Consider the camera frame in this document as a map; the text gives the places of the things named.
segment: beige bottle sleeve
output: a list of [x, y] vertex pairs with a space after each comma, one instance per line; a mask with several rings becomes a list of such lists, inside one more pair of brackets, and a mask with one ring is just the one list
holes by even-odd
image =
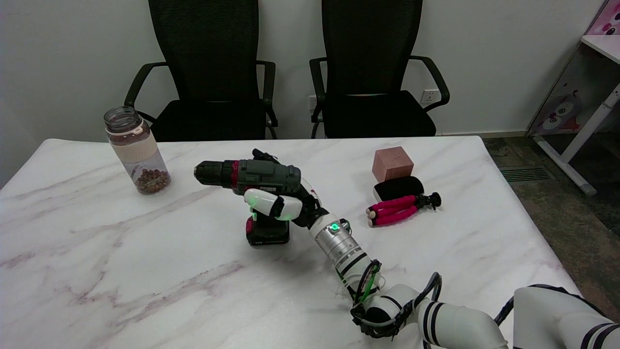
[[124, 163], [137, 163], [148, 159], [157, 151], [157, 142], [153, 134], [145, 140], [129, 145], [112, 145], [114, 152], [120, 161]]

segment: black office chair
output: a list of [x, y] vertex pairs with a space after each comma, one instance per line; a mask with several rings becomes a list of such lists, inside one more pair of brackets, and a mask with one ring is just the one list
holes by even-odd
[[[327, 57], [310, 61], [317, 96], [312, 138], [320, 121], [329, 138], [434, 136], [427, 112], [447, 104], [450, 92], [430, 58], [411, 56], [422, 0], [322, 0], [322, 6]], [[411, 93], [401, 91], [409, 60], [420, 60], [430, 70], [440, 102], [422, 108]], [[327, 93], [322, 61], [327, 62]], [[374, 96], [354, 96], [360, 94]]]
[[[126, 106], [134, 106], [146, 76], [168, 66], [179, 93], [153, 125], [160, 142], [264, 139], [278, 120], [272, 108], [275, 64], [257, 61], [258, 0], [149, 0], [165, 62], [144, 65], [133, 80]], [[256, 65], [265, 66], [262, 100]]]

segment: electrical outlet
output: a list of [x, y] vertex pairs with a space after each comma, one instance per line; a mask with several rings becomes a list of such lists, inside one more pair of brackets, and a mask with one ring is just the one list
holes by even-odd
[[308, 109], [310, 112], [316, 109], [316, 96], [308, 96]]
[[422, 94], [420, 104], [432, 104], [441, 100], [441, 94], [438, 89], [425, 89]]

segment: white desk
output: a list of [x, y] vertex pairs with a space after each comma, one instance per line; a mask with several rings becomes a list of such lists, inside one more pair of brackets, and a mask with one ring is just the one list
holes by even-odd
[[[443, 205], [371, 229], [374, 151], [396, 145]], [[529, 284], [578, 292], [478, 137], [162, 143], [173, 183], [153, 197], [110, 145], [48, 140], [0, 191], [0, 347], [421, 348], [413, 325], [393, 343], [360, 333], [306, 230], [252, 248], [243, 199], [193, 178], [202, 160], [255, 147], [300, 167], [350, 220], [386, 287], [422, 289], [438, 271], [441, 301], [493, 317]], [[501, 326], [511, 342], [512, 324]]]
[[[581, 41], [610, 60], [620, 64], [620, 35], [585, 35], [582, 37]], [[616, 86], [616, 89], [614, 89], [609, 97], [601, 104], [590, 120], [586, 122], [581, 131], [579, 131], [575, 139], [573, 139], [562, 154], [559, 154], [543, 137], [534, 137], [536, 143], [588, 196], [596, 194], [596, 190], [569, 165], [569, 162], [588, 138], [592, 136], [601, 122], [605, 120], [612, 109], [614, 109], [618, 99], [620, 99], [620, 84]]]

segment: desk leg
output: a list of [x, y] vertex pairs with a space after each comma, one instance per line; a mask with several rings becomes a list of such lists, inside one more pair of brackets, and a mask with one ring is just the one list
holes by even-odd
[[601, 104], [601, 106], [592, 115], [590, 120], [586, 122], [581, 131], [575, 136], [575, 139], [569, 144], [561, 155], [553, 149], [553, 147], [545, 141], [542, 137], [534, 137], [534, 141], [541, 147], [547, 155], [556, 163], [556, 165], [566, 173], [566, 175], [572, 179], [573, 182], [581, 189], [587, 196], [596, 194], [596, 189], [588, 183], [572, 166], [569, 165], [569, 161], [577, 154], [583, 144], [592, 136], [596, 131], [596, 128], [605, 120], [607, 115], [614, 108], [616, 103], [620, 99], [620, 84], [609, 95], [609, 97]]
[[590, 138], [590, 136], [596, 131], [598, 126], [605, 120], [605, 118], [609, 115], [614, 106], [618, 102], [618, 97], [620, 93], [620, 84], [616, 87], [614, 92], [612, 92], [607, 100], [601, 104], [600, 107], [594, 112], [590, 120], [586, 122], [581, 131], [575, 136], [575, 139], [569, 144], [569, 146], [562, 153], [562, 161], [568, 163], [575, 154], [581, 149], [585, 141]]
[[592, 196], [596, 194], [596, 189], [588, 183], [579, 172], [575, 171], [575, 169], [570, 166], [568, 163], [562, 161], [562, 157], [558, 152], [553, 149], [551, 144], [547, 143], [547, 141], [542, 137], [534, 137], [534, 141], [541, 147], [547, 155], [556, 163], [556, 165], [566, 173], [566, 175], [573, 181], [575, 184], [581, 189], [587, 196]]

